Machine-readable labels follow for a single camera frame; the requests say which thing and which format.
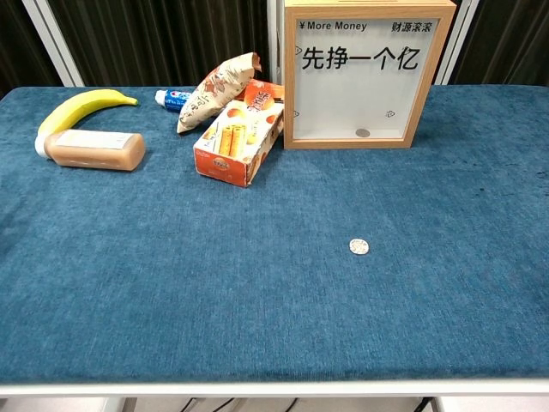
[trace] wooden frame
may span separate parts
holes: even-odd
[[[455,5],[450,0],[286,0],[284,110],[285,148],[409,148],[437,69]],[[438,19],[425,67],[413,99],[402,138],[302,139],[293,138],[295,101],[296,26],[306,19]]]

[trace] snack bag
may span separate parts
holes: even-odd
[[[255,70],[261,70],[259,57],[255,53],[226,60],[212,70],[181,108],[178,133],[194,129],[210,116],[218,114],[244,90]]]
[[[252,80],[243,97],[226,106],[193,149],[200,174],[246,187],[281,132],[284,88]]]

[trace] plastic bottle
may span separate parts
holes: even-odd
[[[179,92],[178,90],[159,90],[154,99],[168,110],[180,112],[191,93]]]
[[[139,133],[65,130],[38,136],[36,152],[60,166],[134,170],[145,155],[145,141]]]

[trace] dark background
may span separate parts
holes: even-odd
[[[255,51],[267,79],[267,2],[50,0],[88,86],[197,84]],[[450,83],[549,85],[549,0],[481,0]],[[21,0],[0,8],[0,98],[61,80]]]

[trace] banana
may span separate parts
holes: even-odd
[[[45,118],[38,129],[38,140],[53,133],[70,129],[81,118],[105,107],[137,104],[137,99],[124,96],[117,90],[100,88],[71,97]]]

